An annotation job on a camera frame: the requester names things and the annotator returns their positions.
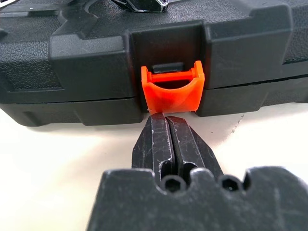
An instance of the tool case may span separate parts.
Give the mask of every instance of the tool case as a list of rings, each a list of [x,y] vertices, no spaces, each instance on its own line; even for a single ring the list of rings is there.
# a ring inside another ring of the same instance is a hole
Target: tool case
[[[25,126],[141,122],[141,67],[188,71],[196,61],[198,116],[307,103],[308,0],[187,0],[164,13],[20,0],[0,11],[0,108]]]

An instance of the orange plastic clip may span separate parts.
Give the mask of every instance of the orange plastic clip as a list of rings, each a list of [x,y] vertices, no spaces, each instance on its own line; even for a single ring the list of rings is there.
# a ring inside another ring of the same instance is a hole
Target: orange plastic clip
[[[196,111],[204,81],[201,61],[185,72],[152,74],[146,66],[141,68],[142,88],[151,114]],[[187,84],[174,89],[179,82]]]

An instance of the black plastic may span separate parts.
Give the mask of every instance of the black plastic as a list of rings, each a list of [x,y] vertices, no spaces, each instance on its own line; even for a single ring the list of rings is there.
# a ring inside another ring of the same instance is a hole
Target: black plastic
[[[0,103],[11,110],[28,104],[31,112],[32,104],[136,98],[135,110],[146,112],[141,66],[182,63],[188,70],[196,60],[206,75],[200,116],[249,111],[246,102],[212,106],[208,94],[222,102],[229,88],[264,91],[267,81],[275,86],[268,94],[292,101],[280,86],[308,74],[307,9],[308,0],[190,0],[148,14],[110,0],[21,0],[0,12]]]
[[[170,172],[160,180],[161,163],[175,166],[177,162],[176,155],[170,159],[172,151],[195,164],[187,171],[189,181],[181,174],[185,165],[178,165],[177,175]],[[134,147],[132,166],[104,172],[88,231],[302,231],[308,227],[308,185],[282,167],[253,168],[243,182],[223,175],[210,147],[184,119],[151,116]]]

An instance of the black plastic case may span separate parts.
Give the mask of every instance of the black plastic case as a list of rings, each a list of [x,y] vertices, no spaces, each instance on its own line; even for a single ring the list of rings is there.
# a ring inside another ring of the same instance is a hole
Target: black plastic case
[[[0,108],[18,123],[137,123],[141,66],[201,60],[199,116],[308,102],[308,0],[20,0],[0,12]]]

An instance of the white table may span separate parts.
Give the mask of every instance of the white table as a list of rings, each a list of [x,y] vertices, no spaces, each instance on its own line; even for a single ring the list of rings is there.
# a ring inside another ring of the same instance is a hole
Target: white table
[[[175,114],[213,149],[223,171],[284,166],[308,182],[308,104],[200,118]],[[85,231],[102,172],[129,168],[145,124],[27,128],[0,110],[0,230]]]

